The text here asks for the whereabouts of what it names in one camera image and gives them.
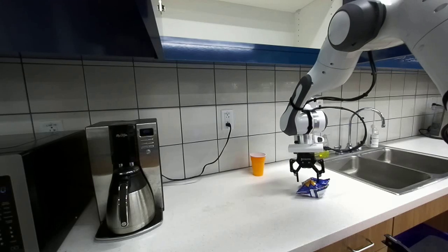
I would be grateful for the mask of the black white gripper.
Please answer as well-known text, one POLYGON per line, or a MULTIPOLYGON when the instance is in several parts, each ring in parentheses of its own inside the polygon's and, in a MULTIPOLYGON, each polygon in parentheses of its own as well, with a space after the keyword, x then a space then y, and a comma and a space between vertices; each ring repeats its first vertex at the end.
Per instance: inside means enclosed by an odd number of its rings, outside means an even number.
POLYGON ((296 182, 300 182, 299 171, 303 168, 311 168, 317 172, 317 179, 325 172, 325 164, 317 157, 324 151, 324 144, 320 143, 313 135, 297 136, 295 143, 289 146, 289 151, 295 154, 290 160, 290 171, 296 177, 296 182))

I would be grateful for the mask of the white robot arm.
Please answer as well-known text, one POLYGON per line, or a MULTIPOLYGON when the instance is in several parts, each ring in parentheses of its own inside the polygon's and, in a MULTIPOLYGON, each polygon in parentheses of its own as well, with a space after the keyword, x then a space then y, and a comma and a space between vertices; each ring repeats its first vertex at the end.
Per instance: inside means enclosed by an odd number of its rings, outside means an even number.
POLYGON ((282 132, 296 139, 289 146, 292 172, 325 172, 317 154, 327 149, 318 140, 327 115, 313 104, 344 86, 363 53, 398 45, 408 46, 448 101, 448 0, 352 0, 331 18, 316 65, 299 81, 281 118, 282 132))

